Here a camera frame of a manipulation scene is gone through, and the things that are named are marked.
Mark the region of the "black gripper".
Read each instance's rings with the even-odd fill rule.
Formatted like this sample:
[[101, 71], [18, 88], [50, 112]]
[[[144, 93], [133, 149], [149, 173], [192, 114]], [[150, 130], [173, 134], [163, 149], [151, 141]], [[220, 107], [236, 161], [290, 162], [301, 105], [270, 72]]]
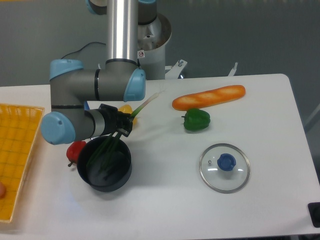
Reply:
[[102, 103], [97, 111], [102, 115], [102, 122], [104, 123], [100, 136], [113, 134], [115, 132], [118, 132], [125, 137], [128, 137], [130, 135], [131, 132], [128, 130], [133, 129], [133, 117], [128, 117], [126, 130], [122, 128], [121, 113], [116, 107]]

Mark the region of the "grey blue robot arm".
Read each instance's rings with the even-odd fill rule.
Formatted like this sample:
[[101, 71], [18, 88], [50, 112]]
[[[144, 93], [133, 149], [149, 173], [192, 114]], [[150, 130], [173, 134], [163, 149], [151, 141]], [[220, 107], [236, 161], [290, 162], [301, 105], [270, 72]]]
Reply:
[[50, 144], [69, 144], [115, 132], [120, 123], [114, 107], [85, 109], [87, 101], [140, 101], [146, 93], [146, 74], [138, 67], [138, 27], [157, 17], [154, 0], [89, 1], [106, 14], [104, 69], [85, 70], [75, 59], [50, 63], [51, 112], [41, 123]]

